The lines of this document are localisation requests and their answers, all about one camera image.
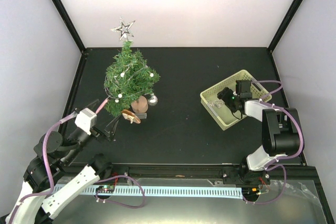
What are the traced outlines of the green plastic basket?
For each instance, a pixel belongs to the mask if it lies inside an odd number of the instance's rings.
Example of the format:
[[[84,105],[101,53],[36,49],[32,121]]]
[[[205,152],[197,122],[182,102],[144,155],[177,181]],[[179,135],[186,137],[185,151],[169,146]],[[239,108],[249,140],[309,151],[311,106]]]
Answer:
[[[272,95],[269,91],[247,70],[240,70],[200,93],[201,104],[223,131],[247,117],[245,103],[248,99],[236,94],[237,81],[243,80],[251,81],[252,100],[262,99],[264,102],[271,100]]]

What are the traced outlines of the silver star tree topper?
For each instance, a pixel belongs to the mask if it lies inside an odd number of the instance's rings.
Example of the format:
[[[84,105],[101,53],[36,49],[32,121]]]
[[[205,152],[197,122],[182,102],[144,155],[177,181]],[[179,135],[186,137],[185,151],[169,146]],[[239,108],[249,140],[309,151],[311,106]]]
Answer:
[[[110,31],[119,34],[119,41],[130,41],[129,37],[134,37],[131,28],[134,25],[135,20],[131,22],[125,22],[124,19],[119,17],[119,25],[115,28],[111,28]]]

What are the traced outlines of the small green christmas tree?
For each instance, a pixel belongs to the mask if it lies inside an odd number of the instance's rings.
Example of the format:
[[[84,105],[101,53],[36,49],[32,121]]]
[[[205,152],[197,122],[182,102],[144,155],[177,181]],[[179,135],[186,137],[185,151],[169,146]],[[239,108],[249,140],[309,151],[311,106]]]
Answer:
[[[153,93],[160,75],[148,66],[141,51],[132,49],[130,41],[125,41],[113,58],[114,62],[106,69],[103,84],[109,99],[104,108],[116,117],[140,96]]]

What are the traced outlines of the pink cone ornament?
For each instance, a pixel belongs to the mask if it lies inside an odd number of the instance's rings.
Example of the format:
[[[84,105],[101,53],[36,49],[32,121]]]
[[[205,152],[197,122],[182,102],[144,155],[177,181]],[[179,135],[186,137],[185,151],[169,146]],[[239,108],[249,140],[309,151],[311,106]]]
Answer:
[[[99,105],[99,107],[96,109],[95,114],[98,114],[104,107],[105,105],[109,102],[109,99],[106,98],[104,101]]]

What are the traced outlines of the clear battery box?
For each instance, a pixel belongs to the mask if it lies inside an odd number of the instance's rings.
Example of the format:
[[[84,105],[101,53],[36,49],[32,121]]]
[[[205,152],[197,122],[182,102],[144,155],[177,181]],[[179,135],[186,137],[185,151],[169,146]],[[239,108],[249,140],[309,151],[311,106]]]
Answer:
[[[137,113],[136,116],[140,119],[146,119],[147,118],[147,113]]]

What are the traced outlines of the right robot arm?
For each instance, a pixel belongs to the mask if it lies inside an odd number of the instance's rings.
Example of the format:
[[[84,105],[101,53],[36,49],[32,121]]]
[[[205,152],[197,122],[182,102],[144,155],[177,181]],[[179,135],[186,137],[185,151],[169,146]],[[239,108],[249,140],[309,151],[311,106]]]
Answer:
[[[251,86],[255,83],[277,83],[279,87],[254,99]],[[225,87],[217,94],[217,98],[223,101],[232,114],[240,112],[241,116],[261,122],[261,146],[244,157],[239,165],[238,176],[244,184],[256,183],[266,171],[275,167],[274,163],[296,158],[304,150],[298,111],[264,101],[282,88],[282,83],[275,80],[237,80],[235,91]]]

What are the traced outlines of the brown white plush ornament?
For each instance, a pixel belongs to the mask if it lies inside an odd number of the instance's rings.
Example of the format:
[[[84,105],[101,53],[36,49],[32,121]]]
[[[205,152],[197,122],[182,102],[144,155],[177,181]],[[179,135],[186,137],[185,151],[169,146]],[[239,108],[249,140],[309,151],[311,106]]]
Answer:
[[[124,110],[122,110],[121,114],[122,114],[123,118],[125,120],[128,120],[131,124],[133,124],[133,123],[140,124],[141,123],[141,120],[139,119],[139,117],[129,110],[124,109]]]

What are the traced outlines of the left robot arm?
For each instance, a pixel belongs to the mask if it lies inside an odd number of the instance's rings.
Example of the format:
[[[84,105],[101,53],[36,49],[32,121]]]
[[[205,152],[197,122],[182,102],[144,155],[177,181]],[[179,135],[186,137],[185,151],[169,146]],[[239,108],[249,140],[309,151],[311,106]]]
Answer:
[[[36,157],[24,173],[15,206],[1,217],[1,223],[52,223],[86,187],[112,177],[111,162],[103,154],[96,154],[65,187],[54,192],[57,181],[65,174],[65,167],[95,137],[93,127],[107,102],[105,99],[95,111],[90,106],[75,109],[48,129],[34,147]]]

